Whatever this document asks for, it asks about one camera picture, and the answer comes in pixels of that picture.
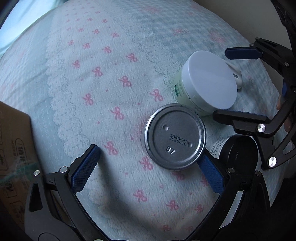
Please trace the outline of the person's right hand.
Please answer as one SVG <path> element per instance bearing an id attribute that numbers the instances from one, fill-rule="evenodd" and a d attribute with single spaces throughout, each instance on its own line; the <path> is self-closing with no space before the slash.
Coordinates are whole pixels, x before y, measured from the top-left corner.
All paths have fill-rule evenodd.
<path id="1" fill-rule="evenodd" d="M 285 103 L 285 99 L 284 99 L 284 97 L 283 97 L 282 95 L 280 95 L 280 96 L 278 97 L 278 100 L 277 100 L 276 110 L 279 111 L 279 110 L 282 108 L 282 106 L 283 106 L 284 103 Z M 284 122 L 284 129 L 285 129 L 285 131 L 286 131 L 287 133 L 288 133 L 288 132 L 290 131 L 290 129 L 291 129 L 291 123 L 290 123 L 290 119 L 289 119 L 289 118 L 287 118 L 287 119 L 285 120 L 285 122 Z"/>

